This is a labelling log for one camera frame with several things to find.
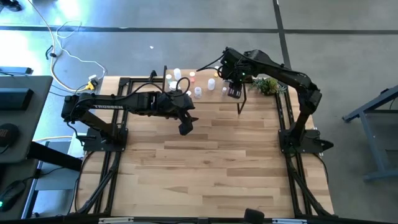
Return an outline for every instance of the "yellow cable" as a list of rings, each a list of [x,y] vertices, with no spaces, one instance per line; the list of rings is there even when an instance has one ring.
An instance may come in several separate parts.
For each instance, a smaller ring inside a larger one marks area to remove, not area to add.
[[[46,137],[46,138],[41,138],[41,139],[34,139],[33,141],[44,141],[44,140],[49,140],[49,139],[61,139],[61,138],[73,138],[73,136],[54,136],[54,137]]]
[[[41,13],[39,12],[39,10],[33,5],[31,0],[27,0],[29,1],[29,3],[32,5],[32,7],[36,10],[36,12],[38,13],[38,15],[43,19],[45,25],[47,26],[47,29],[49,30],[50,34],[51,34],[51,39],[52,39],[52,45],[53,45],[53,49],[52,49],[52,53],[55,54],[55,39],[54,39],[54,35],[52,34],[51,28],[49,26],[49,24],[47,23],[47,21],[44,19],[44,17],[41,15]],[[73,92],[80,92],[80,91],[85,91],[85,89],[82,90],[74,90],[72,88],[69,88],[68,86],[66,86],[65,84],[63,84],[58,77],[55,75],[54,73],[54,57],[51,57],[51,64],[50,64],[50,71],[52,76],[54,77],[54,79],[61,85],[63,86],[65,89],[69,90],[69,91],[73,91]]]

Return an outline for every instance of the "computer mouse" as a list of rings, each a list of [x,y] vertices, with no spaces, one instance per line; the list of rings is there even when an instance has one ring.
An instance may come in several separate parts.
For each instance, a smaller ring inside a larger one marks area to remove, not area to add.
[[[0,212],[6,212],[14,206],[26,188],[22,180],[16,180],[8,185],[0,194]]]

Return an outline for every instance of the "white bottle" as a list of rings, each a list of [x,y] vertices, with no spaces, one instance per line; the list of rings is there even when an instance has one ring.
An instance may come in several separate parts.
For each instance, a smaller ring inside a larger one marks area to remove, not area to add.
[[[174,79],[179,81],[181,78],[181,70],[179,68],[174,69]]]
[[[207,89],[214,90],[215,88],[216,88],[216,80],[214,80],[214,78],[209,79],[209,82],[207,83]]]
[[[226,87],[223,87],[222,91],[221,91],[221,95],[225,95],[226,93]]]
[[[176,89],[177,89],[177,81],[172,81],[172,82],[170,83],[170,90],[175,91]]]
[[[173,77],[172,77],[170,74],[167,74],[167,75],[166,75],[166,80],[167,80],[167,83],[168,83],[169,85],[170,85],[170,83],[173,81],[172,78],[173,78]]]
[[[196,99],[201,98],[201,88],[200,87],[195,87],[195,98]]]

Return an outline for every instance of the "black desk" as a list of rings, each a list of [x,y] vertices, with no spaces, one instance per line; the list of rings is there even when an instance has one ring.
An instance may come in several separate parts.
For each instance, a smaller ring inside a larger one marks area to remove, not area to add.
[[[51,76],[0,77],[0,88],[29,88],[34,92],[25,111],[0,111],[0,124],[15,124],[20,131],[17,142],[0,155],[0,163],[15,163],[26,158],[33,158],[69,169],[80,170],[81,160],[32,142],[52,79]]]
[[[80,159],[32,142],[52,80],[50,76],[0,76],[0,88],[29,88],[34,92],[25,111],[0,111],[0,124],[15,124],[20,131],[20,136],[14,145],[0,155],[0,169],[3,171],[0,191],[15,180],[33,176],[37,170],[38,160],[72,170],[80,170]],[[60,115],[61,108],[55,113]],[[0,213],[0,220],[22,218],[23,211],[27,209],[25,203],[32,186],[32,179],[26,184],[24,194],[12,209]]]

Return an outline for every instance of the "white cable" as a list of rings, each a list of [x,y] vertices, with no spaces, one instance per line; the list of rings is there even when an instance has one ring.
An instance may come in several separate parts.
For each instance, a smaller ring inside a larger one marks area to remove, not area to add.
[[[68,24],[69,22],[79,22],[79,26],[78,26],[74,31],[72,31],[69,35],[67,35],[66,37],[61,36],[61,35],[59,34],[59,30],[60,30],[62,27],[64,27],[66,24]],[[99,79],[102,79],[102,78],[104,78],[105,73],[106,73],[106,69],[105,69],[102,65],[100,65],[98,62],[95,62],[95,61],[82,60],[82,59],[80,59],[80,58],[78,58],[78,57],[76,57],[76,56],[74,56],[74,55],[71,55],[71,54],[69,53],[69,51],[65,50],[65,49],[62,47],[62,44],[61,44],[60,40],[58,39],[58,38],[66,39],[66,38],[70,37],[70,36],[73,35],[73,33],[75,33],[76,31],[78,32],[79,29],[80,29],[80,27],[81,27],[81,21],[68,21],[68,22],[64,23],[62,26],[60,26],[60,27],[57,29],[57,32],[55,33],[55,35],[57,36],[57,42],[58,42],[58,44],[59,44],[61,50],[63,50],[64,52],[66,52],[66,53],[69,55],[69,57],[73,57],[73,58],[75,58],[75,59],[77,59],[77,60],[79,60],[79,61],[81,61],[81,62],[85,62],[85,63],[95,63],[95,64],[97,64],[99,67],[101,67],[101,68],[102,68],[102,76],[99,77]]]
[[[50,28],[49,24],[48,24],[47,21],[44,19],[44,17],[41,15],[41,13],[39,12],[39,10],[33,5],[32,1],[31,1],[31,0],[27,0],[27,1],[32,5],[32,7],[35,9],[35,11],[38,13],[38,15],[42,18],[42,20],[44,21],[45,25],[47,26],[47,29],[49,30],[50,35],[51,35],[51,39],[52,39],[52,45],[53,45],[52,53],[55,54],[55,47],[56,47],[56,45],[55,45],[55,38],[54,38],[54,35],[52,34],[52,31],[51,31],[51,28]],[[64,87],[65,89],[67,89],[67,90],[69,90],[69,91],[73,91],[73,92],[74,92],[74,91],[79,92],[79,91],[85,91],[85,90],[86,90],[86,89],[74,90],[74,89],[68,87],[66,84],[63,84],[63,83],[61,82],[61,80],[59,80],[58,77],[57,77],[57,76],[55,75],[55,73],[54,73],[54,58],[53,58],[53,57],[51,57],[50,71],[51,71],[51,74],[52,74],[52,76],[54,77],[55,81],[57,81],[57,82],[58,82],[62,87]]]
[[[37,141],[44,141],[44,140],[49,140],[49,139],[61,139],[61,138],[73,138],[73,136],[54,136],[54,137],[47,137],[47,138],[41,138],[41,139],[34,139],[34,142]]]

